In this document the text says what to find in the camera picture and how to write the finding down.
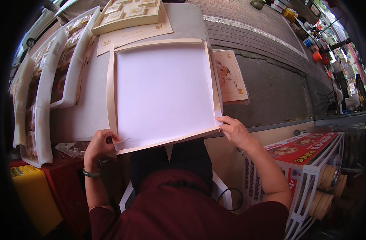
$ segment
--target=right hand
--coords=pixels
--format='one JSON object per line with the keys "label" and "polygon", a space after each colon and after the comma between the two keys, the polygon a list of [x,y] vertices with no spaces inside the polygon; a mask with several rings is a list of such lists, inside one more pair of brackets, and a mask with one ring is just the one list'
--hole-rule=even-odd
{"label": "right hand", "polygon": [[107,143],[108,137],[112,137],[116,141],[119,141],[118,135],[116,135],[110,129],[104,129],[95,132],[90,144],[85,151],[85,165],[94,164],[96,161],[99,160],[100,157],[104,156],[114,149],[112,143]]}
{"label": "right hand", "polygon": [[220,132],[222,132],[230,142],[241,150],[246,150],[251,139],[253,139],[244,125],[237,119],[230,118],[229,116],[223,116],[216,118],[219,122],[225,122],[227,124],[220,125]]}

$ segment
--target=cable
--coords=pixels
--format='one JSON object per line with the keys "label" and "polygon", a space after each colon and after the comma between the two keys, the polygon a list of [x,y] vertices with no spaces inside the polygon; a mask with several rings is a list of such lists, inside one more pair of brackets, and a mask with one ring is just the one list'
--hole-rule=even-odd
{"label": "cable", "polygon": [[219,196],[218,200],[216,201],[217,203],[219,203],[220,198],[223,196],[223,194],[224,194],[227,190],[231,190],[231,189],[237,190],[237,191],[240,193],[240,196],[242,196],[242,202],[240,203],[240,206],[238,206],[238,207],[237,207],[237,208],[235,208],[235,209],[230,210],[230,212],[235,211],[235,210],[238,210],[239,208],[241,208],[241,207],[243,206],[243,201],[244,201],[244,199],[243,199],[243,194],[242,194],[242,192],[241,192],[239,189],[234,188],[234,187],[229,187],[229,188],[227,188],[226,190],[224,190],[224,191],[220,194],[220,196]]}

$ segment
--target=dark red shirt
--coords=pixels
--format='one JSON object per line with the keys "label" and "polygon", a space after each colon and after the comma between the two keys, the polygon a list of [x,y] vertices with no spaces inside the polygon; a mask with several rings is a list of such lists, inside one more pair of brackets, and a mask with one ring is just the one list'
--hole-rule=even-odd
{"label": "dark red shirt", "polygon": [[93,239],[284,239],[287,208],[279,202],[253,205],[240,215],[202,192],[161,186],[179,180],[208,190],[192,172],[171,169],[150,174],[119,218],[106,208],[90,211]]}

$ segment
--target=yellow crate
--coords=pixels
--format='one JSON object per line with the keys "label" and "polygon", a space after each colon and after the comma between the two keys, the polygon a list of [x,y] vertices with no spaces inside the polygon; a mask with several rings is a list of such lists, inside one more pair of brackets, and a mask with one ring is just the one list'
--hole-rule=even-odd
{"label": "yellow crate", "polygon": [[295,22],[295,18],[298,17],[295,13],[291,12],[288,8],[285,8],[283,10],[283,12],[281,12],[281,13],[283,14],[283,16],[285,18],[287,18],[288,20],[290,20],[291,23]]}
{"label": "yellow crate", "polygon": [[63,220],[45,173],[31,165],[12,167],[10,170],[23,207],[38,232],[45,236]]}

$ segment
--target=tree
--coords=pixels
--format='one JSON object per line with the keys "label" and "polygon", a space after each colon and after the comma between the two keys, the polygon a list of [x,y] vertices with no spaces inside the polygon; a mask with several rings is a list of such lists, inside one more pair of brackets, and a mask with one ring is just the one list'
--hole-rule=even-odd
{"label": "tree", "polygon": [[[57,13],[60,9],[59,6],[56,6],[55,4],[53,4],[51,1],[49,0],[45,0],[43,1],[43,7],[47,8],[48,10],[50,10],[53,13]],[[58,21],[61,23],[61,25],[63,26],[64,24],[66,24],[69,20],[67,19],[67,17],[65,16],[64,13],[60,13],[56,19],[58,19]]]}
{"label": "tree", "polygon": [[350,38],[347,38],[345,41],[341,41],[341,42],[339,42],[337,44],[334,44],[334,45],[331,45],[329,47],[330,47],[331,50],[335,50],[335,49],[341,48],[342,46],[344,46],[346,44],[349,44],[351,42],[352,42],[351,39]]}

